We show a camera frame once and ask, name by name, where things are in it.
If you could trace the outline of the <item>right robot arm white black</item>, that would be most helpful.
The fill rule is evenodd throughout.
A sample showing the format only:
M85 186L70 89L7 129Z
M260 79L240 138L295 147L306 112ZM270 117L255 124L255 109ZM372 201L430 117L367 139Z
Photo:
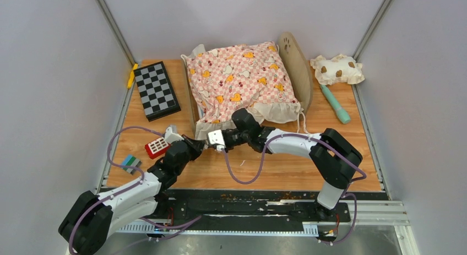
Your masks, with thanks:
M336 214L336 205L350 185L366 174L359 168L362 154L338 131L332 128L322 133L303 134L261 126L253 116L242 108L232 114L234 129L211 133L209 141L216 150L227 153L236 146L247 144L254 151L265 154L290 154L313 161L324 179L315 204L315 215L329 220Z

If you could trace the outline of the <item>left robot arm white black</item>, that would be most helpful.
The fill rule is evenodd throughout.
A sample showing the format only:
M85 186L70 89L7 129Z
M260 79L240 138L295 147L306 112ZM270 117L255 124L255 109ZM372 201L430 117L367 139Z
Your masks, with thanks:
M68 242L69 252L95 254L127 224L151 214L163 218L169 204L161 195L205 147L205 141L183 137L172 142L164 157L139 178L103 194L83 192L58 228Z

